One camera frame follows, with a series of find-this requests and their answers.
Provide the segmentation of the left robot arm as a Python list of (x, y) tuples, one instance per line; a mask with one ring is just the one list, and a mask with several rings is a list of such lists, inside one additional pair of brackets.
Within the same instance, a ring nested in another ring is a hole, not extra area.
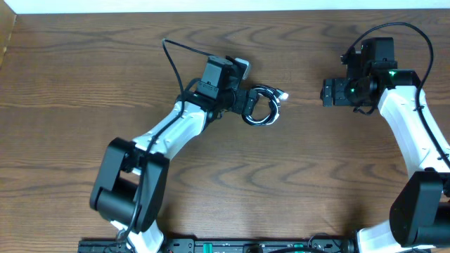
[(157, 225), (170, 161), (224, 111), (249, 115), (256, 92), (240, 88), (250, 63), (209, 56), (203, 76), (181, 90), (172, 111), (131, 141), (112, 140), (101, 162), (89, 205), (118, 229), (117, 241), (134, 252), (158, 252), (164, 235)]

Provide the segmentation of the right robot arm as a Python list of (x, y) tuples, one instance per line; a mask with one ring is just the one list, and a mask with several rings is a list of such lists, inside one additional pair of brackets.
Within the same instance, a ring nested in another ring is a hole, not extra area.
[(420, 79), (400, 70), (391, 37), (365, 39), (361, 50), (342, 57), (344, 78), (326, 79), (326, 107), (349, 106), (378, 111), (401, 150), (409, 180), (384, 221), (356, 234), (357, 252), (419, 252), (449, 246), (449, 144), (430, 113)]

